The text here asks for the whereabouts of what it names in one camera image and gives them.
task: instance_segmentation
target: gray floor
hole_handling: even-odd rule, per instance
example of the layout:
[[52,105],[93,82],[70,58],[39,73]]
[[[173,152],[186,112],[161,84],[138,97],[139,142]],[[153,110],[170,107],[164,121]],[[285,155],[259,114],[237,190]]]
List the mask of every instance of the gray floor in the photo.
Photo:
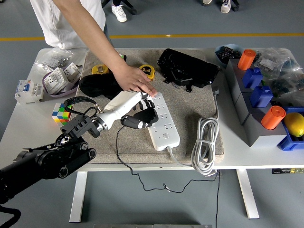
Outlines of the gray floor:
[[[105,7],[110,35],[211,34],[211,33],[303,33],[303,0],[239,0],[238,12],[220,13],[220,1],[202,7],[199,0],[131,0],[138,11],[127,12],[120,23]],[[41,28],[28,0],[0,3],[0,38],[41,37]],[[304,66],[301,37],[145,38],[113,39],[118,48],[210,48],[223,44],[250,47],[283,47],[292,51]],[[27,78],[44,41],[0,42],[0,138],[16,100],[18,80]],[[142,171],[147,188],[181,190],[195,171]],[[248,220],[236,172],[222,171],[219,228],[302,228],[304,224],[304,175],[273,175],[271,170],[248,170],[260,219]],[[21,210],[15,228],[91,228],[94,224],[211,224],[215,227],[218,182],[196,182],[184,193],[143,191],[129,172],[89,173],[82,223],[69,224],[76,174],[64,180],[42,180],[17,195],[5,206]],[[0,223],[10,216],[0,214]]]

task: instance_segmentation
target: white table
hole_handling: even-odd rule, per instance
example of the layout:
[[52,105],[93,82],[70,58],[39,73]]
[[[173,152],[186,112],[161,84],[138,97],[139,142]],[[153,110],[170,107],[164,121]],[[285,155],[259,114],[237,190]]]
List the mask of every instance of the white table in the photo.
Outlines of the white table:
[[[37,59],[47,51],[49,51],[48,48],[41,50]],[[208,62],[218,64],[214,49],[208,48],[204,52]],[[82,65],[84,58],[85,55],[76,64]],[[43,75],[37,70],[36,66],[33,66],[28,79],[41,81]],[[217,101],[219,105],[219,125],[224,145],[224,158],[220,163],[215,163],[214,168],[218,170],[237,170],[248,218],[257,219],[259,215],[246,169],[303,168],[304,151],[284,152],[276,147],[267,149],[250,148],[246,144],[246,134],[239,123],[225,77],[218,76],[213,85],[218,86],[220,91]],[[45,95],[41,103],[16,104],[0,143],[0,168],[10,165],[23,147],[35,148],[53,143],[61,134],[59,127],[51,118],[55,103],[63,103],[72,96],[75,96],[75,94],[54,99]],[[138,171],[191,169],[170,164],[133,164],[132,168]],[[86,164],[80,168],[77,173],[70,222],[80,222],[88,171],[128,170],[122,164]]]

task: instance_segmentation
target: person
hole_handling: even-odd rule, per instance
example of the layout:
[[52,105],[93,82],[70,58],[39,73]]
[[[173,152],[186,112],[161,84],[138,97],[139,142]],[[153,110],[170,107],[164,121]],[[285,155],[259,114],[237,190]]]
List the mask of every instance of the person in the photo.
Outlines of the person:
[[[209,5],[212,2],[212,0],[203,0],[203,3],[206,5]],[[228,13],[231,9],[231,0],[223,0],[223,4],[220,8],[220,11],[222,13]]]
[[116,18],[119,22],[125,22],[125,21],[127,21],[127,16],[124,13],[124,10],[120,3],[121,3],[120,0],[113,0],[112,5],[111,5],[112,13],[116,16]]
[[61,49],[88,47],[106,66],[123,90],[157,94],[147,75],[131,67],[108,41],[100,0],[30,0],[46,43]]

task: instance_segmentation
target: black bag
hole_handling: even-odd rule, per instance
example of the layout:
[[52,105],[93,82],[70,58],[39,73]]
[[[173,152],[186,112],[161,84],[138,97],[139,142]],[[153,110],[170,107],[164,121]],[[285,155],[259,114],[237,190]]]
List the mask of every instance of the black bag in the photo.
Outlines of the black bag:
[[192,85],[202,88],[213,83],[219,72],[219,66],[201,59],[166,49],[157,61],[166,83],[174,82],[178,86],[187,86],[191,92]]

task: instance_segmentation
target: table leg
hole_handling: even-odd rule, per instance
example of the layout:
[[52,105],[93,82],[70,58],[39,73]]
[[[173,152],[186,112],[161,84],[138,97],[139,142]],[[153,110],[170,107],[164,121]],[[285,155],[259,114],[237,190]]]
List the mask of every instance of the table leg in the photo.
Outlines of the table leg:
[[252,193],[247,170],[237,170],[248,219],[259,219],[255,198]]
[[86,190],[87,172],[77,172],[70,222],[80,222]]

